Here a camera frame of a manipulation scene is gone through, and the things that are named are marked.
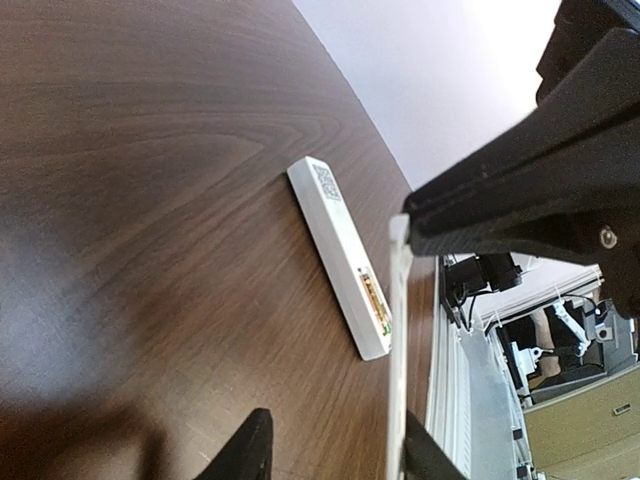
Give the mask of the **white battery cover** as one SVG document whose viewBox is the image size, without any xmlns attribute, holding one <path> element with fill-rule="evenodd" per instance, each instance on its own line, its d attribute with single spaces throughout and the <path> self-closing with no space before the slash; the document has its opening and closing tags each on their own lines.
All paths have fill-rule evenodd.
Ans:
<svg viewBox="0 0 640 480">
<path fill-rule="evenodd" d="M 389 401 L 387 416 L 385 478 L 404 478 L 404 440 L 407 409 L 408 278 L 413 262 L 409 245 L 410 218 L 400 214 L 389 223 L 389 307 L 391 349 L 389 354 Z"/>
</svg>

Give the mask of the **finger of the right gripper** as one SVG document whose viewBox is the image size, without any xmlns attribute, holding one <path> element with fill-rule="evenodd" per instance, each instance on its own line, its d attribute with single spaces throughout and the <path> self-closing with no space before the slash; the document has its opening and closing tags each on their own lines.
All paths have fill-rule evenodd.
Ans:
<svg viewBox="0 0 640 480">
<path fill-rule="evenodd" d="M 639 313 L 639 36 L 609 31 L 515 127 L 405 200 L 417 256 L 522 253 L 598 265 Z"/>
</svg>

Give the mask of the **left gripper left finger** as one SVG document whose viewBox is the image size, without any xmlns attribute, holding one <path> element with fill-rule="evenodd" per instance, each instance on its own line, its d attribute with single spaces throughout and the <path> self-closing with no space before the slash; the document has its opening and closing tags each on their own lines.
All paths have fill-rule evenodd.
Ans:
<svg viewBox="0 0 640 480">
<path fill-rule="evenodd" d="M 274 424 L 269 409 L 254 409 L 195 480 L 272 478 Z"/>
</svg>

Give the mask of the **background tan cabinet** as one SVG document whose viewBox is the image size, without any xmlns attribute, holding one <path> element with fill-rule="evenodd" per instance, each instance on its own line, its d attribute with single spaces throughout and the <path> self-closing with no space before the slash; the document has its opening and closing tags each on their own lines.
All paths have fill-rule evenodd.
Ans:
<svg viewBox="0 0 640 480">
<path fill-rule="evenodd" d="M 524 411 L 533 465 L 548 479 L 639 477 L 637 365 Z"/>
</svg>

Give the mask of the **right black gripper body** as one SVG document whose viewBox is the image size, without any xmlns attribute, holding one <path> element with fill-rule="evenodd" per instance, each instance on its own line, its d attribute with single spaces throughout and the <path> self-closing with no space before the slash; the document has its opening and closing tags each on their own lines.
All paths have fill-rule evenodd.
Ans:
<svg viewBox="0 0 640 480">
<path fill-rule="evenodd" d="M 612 29 L 639 32 L 639 2 L 628 0 L 563 0 L 554 28 L 538 62 L 542 102 L 590 50 Z"/>
</svg>

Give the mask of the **white remote control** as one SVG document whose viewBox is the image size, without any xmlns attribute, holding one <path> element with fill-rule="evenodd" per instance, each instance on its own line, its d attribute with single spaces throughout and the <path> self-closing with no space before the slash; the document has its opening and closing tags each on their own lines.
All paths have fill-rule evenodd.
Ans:
<svg viewBox="0 0 640 480">
<path fill-rule="evenodd" d="M 366 268 L 384 293 L 330 166 L 306 156 L 287 176 L 360 357 L 386 356 L 391 334 L 382 335 L 358 269 Z"/>
</svg>

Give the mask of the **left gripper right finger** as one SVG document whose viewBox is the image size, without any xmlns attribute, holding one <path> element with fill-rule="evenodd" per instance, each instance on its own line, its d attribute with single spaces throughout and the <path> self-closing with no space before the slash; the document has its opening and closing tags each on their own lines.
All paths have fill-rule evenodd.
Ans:
<svg viewBox="0 0 640 480">
<path fill-rule="evenodd" d="M 406 411 L 404 473 L 407 479 L 465 480 L 417 417 Z"/>
</svg>

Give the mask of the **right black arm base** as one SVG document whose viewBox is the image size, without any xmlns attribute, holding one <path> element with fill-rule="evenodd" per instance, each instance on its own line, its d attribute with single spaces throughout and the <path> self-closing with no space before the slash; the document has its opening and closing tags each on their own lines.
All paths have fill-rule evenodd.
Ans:
<svg viewBox="0 0 640 480">
<path fill-rule="evenodd" d="M 444 307 L 449 321 L 469 331 L 472 310 L 480 296 L 503 292 L 522 283 L 522 268 L 512 255 L 472 255 L 460 262 L 443 261 Z"/>
</svg>

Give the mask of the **copper AA battery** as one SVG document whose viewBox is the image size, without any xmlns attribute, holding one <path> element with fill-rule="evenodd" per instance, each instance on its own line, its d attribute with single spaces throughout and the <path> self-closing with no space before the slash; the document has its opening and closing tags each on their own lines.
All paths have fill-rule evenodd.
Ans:
<svg viewBox="0 0 640 480">
<path fill-rule="evenodd" d="M 381 333 L 383 336 L 388 336 L 391 334 L 391 318 L 386 300 L 379 291 L 377 280 L 366 268 L 359 268 L 358 272 L 363 288 L 369 298 L 371 308 L 380 325 Z"/>
</svg>

